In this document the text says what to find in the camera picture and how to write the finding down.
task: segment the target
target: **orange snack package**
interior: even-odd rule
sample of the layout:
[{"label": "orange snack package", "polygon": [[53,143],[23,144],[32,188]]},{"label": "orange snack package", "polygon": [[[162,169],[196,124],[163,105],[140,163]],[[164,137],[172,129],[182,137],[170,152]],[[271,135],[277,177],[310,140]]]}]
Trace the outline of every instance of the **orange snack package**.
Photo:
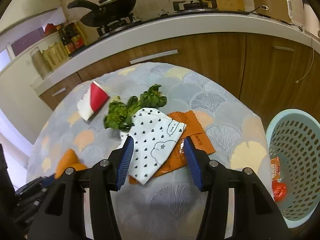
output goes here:
[{"label": "orange snack package", "polygon": [[276,157],[270,160],[271,165],[271,179],[276,180],[280,179],[280,160],[279,157]]},{"label": "orange snack package", "polygon": [[[183,122],[187,126],[184,132],[182,133],[179,141],[177,142],[176,146],[173,148],[168,159],[152,176],[153,178],[187,165],[187,160],[183,152],[183,140],[187,136],[191,137],[197,149],[204,150],[207,154],[215,152],[215,149],[213,148],[209,138],[205,134],[205,131],[203,130],[201,124],[199,123],[193,111],[190,110],[186,113],[172,112],[170,114],[167,114],[167,116],[178,122]],[[131,176],[129,176],[129,183],[136,184],[137,181]]]}]

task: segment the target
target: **red and white carton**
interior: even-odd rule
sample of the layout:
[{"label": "red and white carton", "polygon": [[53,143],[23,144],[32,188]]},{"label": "red and white carton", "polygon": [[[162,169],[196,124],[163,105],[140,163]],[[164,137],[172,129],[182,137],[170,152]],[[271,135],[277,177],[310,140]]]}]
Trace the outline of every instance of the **red and white carton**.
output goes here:
[{"label": "red and white carton", "polygon": [[77,103],[79,115],[88,121],[108,99],[107,92],[97,82],[93,81],[82,99]]}]

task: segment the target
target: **tablecloth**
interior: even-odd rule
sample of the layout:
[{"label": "tablecloth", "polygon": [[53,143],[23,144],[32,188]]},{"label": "tablecloth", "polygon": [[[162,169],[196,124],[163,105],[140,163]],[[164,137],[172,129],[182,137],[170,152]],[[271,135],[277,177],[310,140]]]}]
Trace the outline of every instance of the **tablecloth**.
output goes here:
[{"label": "tablecloth", "polygon": [[[161,84],[160,91],[168,102],[160,110],[165,114],[192,110],[216,149],[210,159],[236,170],[251,167],[271,194],[270,158],[261,120],[217,83],[190,69],[150,62],[105,74],[95,81],[109,93],[110,100],[120,96],[123,101],[139,96],[155,83]],[[119,131],[103,127],[108,103],[88,122],[78,114],[76,103],[91,82],[75,87],[44,125],[29,160],[27,181],[53,174],[68,148],[91,167],[119,146]],[[232,189],[229,195],[226,237],[232,235]],[[119,192],[111,193],[123,240],[195,239],[206,196],[194,186],[187,166],[152,178],[145,186],[129,184],[127,178]],[[88,213],[86,193],[86,234],[93,238]]]}]

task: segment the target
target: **screw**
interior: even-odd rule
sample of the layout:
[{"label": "screw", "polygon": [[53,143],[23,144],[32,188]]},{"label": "screw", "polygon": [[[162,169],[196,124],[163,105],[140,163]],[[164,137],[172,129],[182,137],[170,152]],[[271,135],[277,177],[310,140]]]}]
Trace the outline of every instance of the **screw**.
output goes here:
[{"label": "screw", "polygon": [[109,165],[109,161],[108,161],[108,160],[102,160],[102,161],[100,162],[100,165],[101,165],[102,167],[106,167],[106,166]]},{"label": "screw", "polygon": [[212,167],[217,167],[219,165],[219,163],[215,160],[211,160],[211,161],[209,161],[209,165]]},{"label": "screw", "polygon": [[250,168],[245,168],[244,172],[248,175],[251,175],[253,171]]},{"label": "screw", "polygon": [[67,168],[66,174],[70,175],[71,173],[73,173],[73,168]]}]

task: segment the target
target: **electrical cord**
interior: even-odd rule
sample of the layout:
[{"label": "electrical cord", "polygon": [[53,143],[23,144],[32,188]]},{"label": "electrical cord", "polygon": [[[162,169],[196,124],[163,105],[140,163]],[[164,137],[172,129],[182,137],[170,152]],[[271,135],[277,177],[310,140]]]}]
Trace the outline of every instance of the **electrical cord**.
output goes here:
[{"label": "electrical cord", "polygon": [[262,7],[262,5],[258,6],[257,8],[255,8],[254,10],[252,10],[252,11],[250,11],[250,12],[254,12],[255,10],[258,10],[258,9],[261,8],[261,7]]},{"label": "electrical cord", "polygon": [[298,84],[302,79],[304,79],[304,77],[305,77],[306,75],[309,74],[309,72],[310,72],[310,70],[311,70],[311,68],[312,68],[314,55],[315,55],[315,49],[312,49],[312,60],[311,60],[310,68],[309,68],[308,72],[305,73],[305,75],[304,75],[302,78],[300,78],[299,80],[296,81],[296,84]]},{"label": "electrical cord", "polygon": [[303,31],[302,27],[300,27],[300,26],[298,26],[298,25],[296,25],[296,24],[294,24],[294,23],[287,23],[287,24],[289,24],[289,25],[293,25],[293,26],[296,26],[296,27],[298,27],[298,28],[299,28],[299,30],[300,30],[300,31]]}]

